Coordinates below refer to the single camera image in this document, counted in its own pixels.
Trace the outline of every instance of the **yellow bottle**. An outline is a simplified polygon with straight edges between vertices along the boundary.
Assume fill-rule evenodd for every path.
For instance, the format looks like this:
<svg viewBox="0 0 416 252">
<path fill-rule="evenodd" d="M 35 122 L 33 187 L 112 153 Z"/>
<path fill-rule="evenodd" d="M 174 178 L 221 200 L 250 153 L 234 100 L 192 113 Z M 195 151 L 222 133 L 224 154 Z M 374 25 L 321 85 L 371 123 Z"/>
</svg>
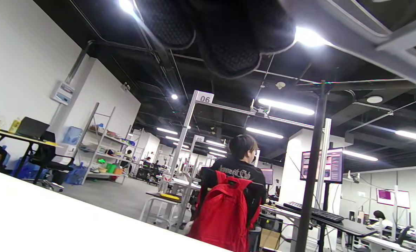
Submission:
<svg viewBox="0 0 416 252">
<path fill-rule="evenodd" d="M 13 120 L 13 123 L 10 126 L 10 129 L 9 129 L 9 133 L 10 134 L 15 134 L 16 130 L 20 126 L 20 123 L 21 123 L 21 120 L 19 118 L 16 118 L 15 120 Z"/>
</svg>

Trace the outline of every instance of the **black hair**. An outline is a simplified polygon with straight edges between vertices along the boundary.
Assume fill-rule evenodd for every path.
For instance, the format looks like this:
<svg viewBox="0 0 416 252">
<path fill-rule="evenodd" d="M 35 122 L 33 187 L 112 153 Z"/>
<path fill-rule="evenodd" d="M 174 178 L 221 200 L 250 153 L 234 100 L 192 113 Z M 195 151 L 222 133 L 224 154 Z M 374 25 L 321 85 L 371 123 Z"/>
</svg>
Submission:
<svg viewBox="0 0 416 252">
<path fill-rule="evenodd" d="M 255 151 L 258 149 L 258 143 L 249 135 L 238 135 L 231 139 L 229 144 L 231 155 L 235 159 L 243 159 L 248 151 Z"/>
<path fill-rule="evenodd" d="M 381 211 L 376 210 L 373 212 L 373 214 L 374 214 L 374 217 L 376 217 L 377 219 L 380 218 L 382 220 L 385 220 L 385 215 Z"/>
</svg>

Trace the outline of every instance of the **stool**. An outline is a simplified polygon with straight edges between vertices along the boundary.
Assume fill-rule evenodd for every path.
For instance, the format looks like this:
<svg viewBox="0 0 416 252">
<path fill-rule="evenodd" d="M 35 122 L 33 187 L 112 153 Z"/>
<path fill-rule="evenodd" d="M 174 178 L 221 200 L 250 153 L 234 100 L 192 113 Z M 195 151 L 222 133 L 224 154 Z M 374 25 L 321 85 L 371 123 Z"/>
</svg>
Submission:
<svg viewBox="0 0 416 252">
<path fill-rule="evenodd" d="M 158 211 L 158 214 L 157 215 L 152 215 L 152 217 L 154 217 L 155 219 L 159 219 L 159 220 L 167 222 L 168 223 L 167 229 L 170 229 L 170 227 L 172 226 L 171 225 L 171 219 L 172 219 L 172 216 L 173 216 L 173 213 L 174 213 L 175 206 L 178 206 L 179 204 L 181 204 L 181 200 L 180 199 L 179 200 L 169 199 L 169 198 L 161 196 L 160 193 L 148 193 L 147 192 L 146 194 L 151 195 L 152 198 L 148 199 L 146 201 L 146 203 L 144 204 L 144 207 L 142 208 L 142 212 L 141 212 L 141 216 L 139 217 L 139 220 L 142 221 L 142 218 L 144 216 L 144 212 L 146 211 L 147 203 L 149 203 L 149 202 L 150 202 L 149 203 L 149 210 L 146 213 L 146 219 L 144 220 L 144 222 L 147 222 L 149 217 L 151 217 L 150 211 L 152 210 L 152 206 L 153 206 L 154 201 L 161 201 L 161 203 L 172 204 L 173 206 L 172 206 L 172 211 L 171 211 L 171 214 L 169 216 L 169 219 L 166 219 L 166 218 L 161 217 L 159 215 L 160 211 L 161 211 L 161 205 L 160 205 L 160 210 Z"/>
</svg>

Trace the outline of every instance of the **shelving unit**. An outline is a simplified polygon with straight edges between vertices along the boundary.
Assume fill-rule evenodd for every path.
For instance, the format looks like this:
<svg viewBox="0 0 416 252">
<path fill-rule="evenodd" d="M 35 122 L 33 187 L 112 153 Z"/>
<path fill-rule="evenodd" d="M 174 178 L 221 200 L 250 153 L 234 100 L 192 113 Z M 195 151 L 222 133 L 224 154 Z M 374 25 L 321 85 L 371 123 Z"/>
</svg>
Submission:
<svg viewBox="0 0 416 252">
<path fill-rule="evenodd" d="M 108 155 L 106 153 L 98 152 L 98 150 L 100 150 L 101 147 L 113 149 L 113 147 L 104 146 L 103 145 L 104 139 L 108 139 L 111 142 L 115 142 L 116 144 L 119 144 L 120 145 L 120 147 L 118 149 L 119 152 L 123 153 L 125 151 L 125 148 L 126 147 L 131 147 L 132 148 L 132 153 L 135 153 L 137 149 L 142 149 L 142 148 L 139 148 L 138 147 L 138 143 L 139 143 L 139 139 L 140 139 L 141 135 L 143 134 L 144 130 L 142 130 L 139 134 L 133 134 L 133 135 L 137 135 L 138 136 L 137 139 L 132 139 L 135 142 L 135 146 L 130 145 L 128 142 L 126 142 L 124 140 L 117 139 L 117 138 L 114 138 L 112 136 L 108 136 L 107 135 L 107 129 L 108 129 L 109 125 L 110 125 L 110 120 L 113 117 L 113 114 L 114 114 L 114 112 L 116 110 L 116 107 L 113 108 L 112 113 L 110 115 L 105 115 L 105 114 L 101 114 L 101 113 L 96 113 L 98 106 L 99 106 L 99 103 L 96 103 L 96 105 L 94 106 L 93 112 L 90 115 L 89 121 L 88 121 L 88 123 L 86 125 L 86 129 L 83 132 L 83 134 L 81 136 L 81 139 L 78 142 L 77 151 L 84 152 L 84 153 L 93 153 L 93 155 L 91 156 L 91 160 L 89 161 L 88 169 L 86 171 L 86 174 L 84 176 L 84 179 L 83 179 L 82 184 L 85 182 L 85 180 L 86 180 L 87 177 L 101 177 L 101 176 L 117 176 L 117 177 L 123 177 L 123 180 L 122 180 L 122 183 L 121 183 L 121 184 L 123 184 L 124 183 L 124 180 L 125 180 L 125 177 L 127 177 L 128 174 L 93 173 L 93 172 L 90 171 L 90 168 L 92 166 L 94 166 L 95 164 L 97 164 L 96 163 L 97 162 L 97 158 L 96 157 L 104 157 L 104 158 L 112 159 L 114 161 L 114 163 L 117 164 L 117 165 L 119 165 L 119 163 L 121 161 L 127 161 L 128 162 L 128 165 L 126 165 L 125 167 L 127 167 L 127 169 L 128 169 L 128 167 L 130 167 L 130 165 L 134 162 L 133 161 L 133 158 L 131 158 L 130 160 L 128 160 L 128 159 L 125 159 L 124 156 L 120 156 L 120 157 L 118 157 L 118 156 L 111 156 L 111 155 Z M 98 123 L 96 122 L 96 118 L 94 117 L 95 114 L 97 114 L 99 116 L 103 116 L 103 117 L 108 118 L 106 125 L 104 125 L 104 131 L 102 133 L 98 131 L 98 128 L 97 128 L 97 124 Z M 96 127 L 96 130 L 89 128 L 91 122 L 94 123 L 94 126 Z M 129 133 L 131 131 L 131 127 L 132 126 L 130 126 L 130 128 L 128 129 L 128 131 L 127 131 L 124 139 L 128 139 L 128 135 L 129 135 Z M 100 136 L 100 138 L 99 138 L 99 140 L 98 140 L 97 143 L 93 143 L 94 145 L 96 145 L 96 148 L 94 150 L 86 149 L 85 151 L 83 151 L 80 147 L 82 146 L 83 138 L 85 137 L 86 133 L 88 133 L 88 132 L 91 132 L 92 134 L 95 134 L 96 136 Z"/>
</svg>

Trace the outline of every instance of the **laptop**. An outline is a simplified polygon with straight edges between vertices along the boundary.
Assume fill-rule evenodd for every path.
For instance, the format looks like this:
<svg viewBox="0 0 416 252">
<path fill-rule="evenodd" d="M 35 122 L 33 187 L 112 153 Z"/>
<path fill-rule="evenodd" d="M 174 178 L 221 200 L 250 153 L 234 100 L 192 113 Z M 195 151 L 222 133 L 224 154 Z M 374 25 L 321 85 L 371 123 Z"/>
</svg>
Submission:
<svg viewBox="0 0 416 252">
<path fill-rule="evenodd" d="M 37 121 L 35 119 L 24 117 L 20 126 L 16 130 L 17 135 L 32 139 L 40 139 L 43 133 L 48 129 L 49 124 Z"/>
</svg>

